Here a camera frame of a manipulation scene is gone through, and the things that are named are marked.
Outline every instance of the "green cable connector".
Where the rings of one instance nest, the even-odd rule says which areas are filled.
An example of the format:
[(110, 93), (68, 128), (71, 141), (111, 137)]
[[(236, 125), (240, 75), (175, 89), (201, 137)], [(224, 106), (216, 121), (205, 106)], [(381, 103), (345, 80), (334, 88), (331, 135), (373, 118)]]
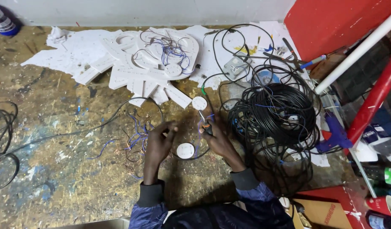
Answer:
[(207, 93), (205, 93), (205, 91), (204, 91), (204, 84), (201, 86), (201, 92), (202, 92), (204, 95), (207, 95)]

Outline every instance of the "wooden tabletop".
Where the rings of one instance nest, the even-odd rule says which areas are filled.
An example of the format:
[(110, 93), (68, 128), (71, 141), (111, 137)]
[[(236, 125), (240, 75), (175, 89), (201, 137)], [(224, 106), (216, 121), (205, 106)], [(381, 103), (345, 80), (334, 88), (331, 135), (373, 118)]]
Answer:
[[(73, 31), (107, 29), (138, 30), (120, 27), (69, 27)], [(19, 107), (11, 148), (62, 133), (86, 130), (100, 125), (117, 107), (132, 96), (126, 88), (108, 87), (110, 71), (89, 84), (78, 85), (71, 75), (20, 63), (35, 53), (51, 49), (45, 45), (50, 27), (23, 27), (10, 38), (0, 36), (0, 101), (11, 100)], [(172, 82), (190, 97), (201, 95), (197, 83), (188, 79)], [(233, 89), (223, 87), (223, 98)], [(218, 92), (206, 88), (213, 106), (220, 106)], [(198, 113), (183, 109), (173, 101), (161, 106), (166, 121), (183, 121), (173, 150), (180, 143), (198, 144)], [(0, 228), (51, 228), (130, 216), (139, 197), (142, 163), (128, 162), (126, 133), (132, 135), (134, 122), (161, 122), (160, 112), (151, 102), (141, 108), (126, 105), (117, 118), (92, 133), (52, 138), (30, 145), (15, 154), (20, 171), (15, 180), (0, 190)], [(102, 155), (104, 144), (110, 143)], [(201, 141), (199, 152), (207, 149)], [(132, 160), (140, 159), (132, 155)], [(328, 155), (330, 167), (314, 165), (314, 177), (305, 190), (340, 185), (354, 179), (352, 169), (341, 153)], [(7, 180), (14, 166), (9, 160), (0, 164), (0, 182)], [(169, 156), (162, 164), (159, 178), (166, 181), (165, 197), (169, 209), (202, 202), (236, 199), (230, 169), (219, 156), (208, 152), (194, 161), (178, 161)], [(261, 180), (267, 176), (260, 175)]]

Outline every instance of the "white pvc pipe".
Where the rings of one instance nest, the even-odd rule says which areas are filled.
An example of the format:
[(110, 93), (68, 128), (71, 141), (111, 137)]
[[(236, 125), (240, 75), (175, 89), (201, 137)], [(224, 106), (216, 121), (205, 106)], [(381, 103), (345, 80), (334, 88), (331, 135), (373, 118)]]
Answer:
[(321, 83), (314, 89), (316, 94), (320, 94), (336, 79), (338, 79), (351, 65), (361, 58), (372, 46), (374, 46), (383, 36), (391, 30), (391, 16), (387, 18), (378, 28), (373, 31), (337, 68), (334, 69)]

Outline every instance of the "red wall panel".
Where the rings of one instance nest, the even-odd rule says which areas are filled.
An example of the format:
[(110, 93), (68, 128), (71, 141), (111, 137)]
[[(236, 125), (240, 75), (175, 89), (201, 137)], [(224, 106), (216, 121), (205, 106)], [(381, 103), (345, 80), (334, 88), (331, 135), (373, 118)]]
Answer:
[(284, 23), (302, 60), (350, 46), (391, 14), (391, 0), (296, 0)]

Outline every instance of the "blue bottle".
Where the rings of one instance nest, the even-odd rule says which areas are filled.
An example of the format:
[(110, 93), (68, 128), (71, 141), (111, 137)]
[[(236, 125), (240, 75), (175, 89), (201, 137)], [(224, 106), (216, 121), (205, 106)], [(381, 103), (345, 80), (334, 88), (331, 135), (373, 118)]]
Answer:
[(19, 27), (16, 26), (10, 18), (0, 10), (0, 34), (5, 36), (16, 35), (19, 32)]

